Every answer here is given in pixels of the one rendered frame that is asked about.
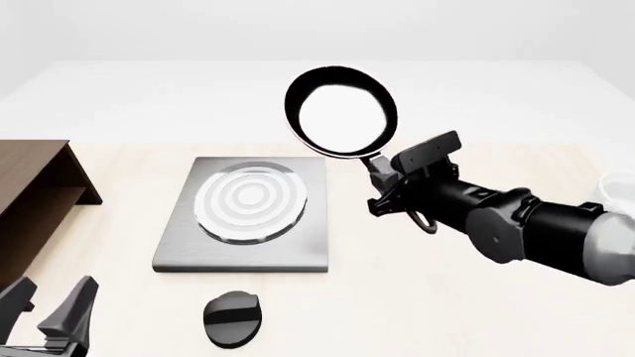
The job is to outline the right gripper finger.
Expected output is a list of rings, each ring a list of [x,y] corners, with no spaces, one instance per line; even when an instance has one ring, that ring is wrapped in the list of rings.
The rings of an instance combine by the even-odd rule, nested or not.
[[[398,172],[374,172],[372,174],[372,185],[379,192],[387,192],[400,180],[400,174]]]
[[[380,217],[393,213],[405,213],[412,207],[406,197],[406,187],[395,185],[385,190],[378,198],[368,198],[367,208],[373,216]]]

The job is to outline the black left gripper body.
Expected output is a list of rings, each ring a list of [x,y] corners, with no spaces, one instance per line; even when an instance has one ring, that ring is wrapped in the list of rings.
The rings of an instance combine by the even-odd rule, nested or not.
[[[0,357],[86,357],[90,337],[47,337],[44,344],[26,346],[7,344],[8,338],[0,337]]]

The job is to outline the translucent white bowl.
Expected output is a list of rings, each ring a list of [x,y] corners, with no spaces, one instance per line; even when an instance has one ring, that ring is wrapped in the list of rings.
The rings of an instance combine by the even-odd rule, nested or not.
[[[598,181],[596,192],[610,210],[635,219],[635,172],[614,172]]]

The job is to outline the black frying pan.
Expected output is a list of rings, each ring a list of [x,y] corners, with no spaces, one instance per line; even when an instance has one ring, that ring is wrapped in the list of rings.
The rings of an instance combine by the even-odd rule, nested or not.
[[[369,145],[350,152],[340,152],[325,148],[310,139],[308,133],[302,128],[300,121],[301,109],[311,94],[325,86],[344,86],[365,91],[380,106],[384,115],[385,126],[379,136]],[[325,157],[339,160],[360,160],[369,172],[371,184],[374,172],[395,172],[389,160],[381,154],[381,150],[388,145],[396,133],[398,127],[397,106],[385,86],[367,73],[339,65],[308,70],[294,79],[289,85],[285,94],[284,110],[288,127],[303,145]]]

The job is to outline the round black stove knob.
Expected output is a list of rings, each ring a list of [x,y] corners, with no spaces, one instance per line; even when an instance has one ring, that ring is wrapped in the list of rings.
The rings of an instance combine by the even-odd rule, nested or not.
[[[248,344],[262,326],[259,297],[232,291],[212,299],[203,309],[203,327],[209,341],[222,349]]]

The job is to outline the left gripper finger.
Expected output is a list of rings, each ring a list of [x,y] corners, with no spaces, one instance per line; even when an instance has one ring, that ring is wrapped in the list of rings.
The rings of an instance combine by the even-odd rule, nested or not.
[[[23,312],[33,311],[37,285],[23,276],[0,293],[0,335],[10,335]]]
[[[62,304],[39,323],[46,344],[89,344],[92,309],[99,284],[92,276],[84,276]]]

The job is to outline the small flat plate on stalk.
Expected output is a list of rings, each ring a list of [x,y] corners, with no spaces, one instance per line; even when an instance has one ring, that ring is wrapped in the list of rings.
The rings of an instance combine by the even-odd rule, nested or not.
[[[391,167],[402,175],[410,175],[441,160],[447,160],[449,154],[460,148],[458,134],[451,130],[400,152],[391,160]]]

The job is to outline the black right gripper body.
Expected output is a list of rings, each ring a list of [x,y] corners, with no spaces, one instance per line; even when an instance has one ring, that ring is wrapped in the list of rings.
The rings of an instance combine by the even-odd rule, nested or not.
[[[405,206],[427,218],[439,218],[444,213],[439,204],[442,183],[458,178],[457,165],[449,157],[441,157],[425,165],[403,156],[394,158],[394,169],[404,175],[401,188]]]

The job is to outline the flat grey stove plate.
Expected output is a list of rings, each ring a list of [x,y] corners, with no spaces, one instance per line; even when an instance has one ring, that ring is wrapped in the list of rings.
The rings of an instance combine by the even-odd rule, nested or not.
[[[198,157],[152,261],[157,273],[325,273],[325,159]]]

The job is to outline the dark brown wooden cabinet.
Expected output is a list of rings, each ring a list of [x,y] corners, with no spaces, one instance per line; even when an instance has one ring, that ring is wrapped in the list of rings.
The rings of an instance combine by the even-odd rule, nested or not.
[[[0,140],[0,288],[28,270],[74,206],[102,202],[68,140]]]

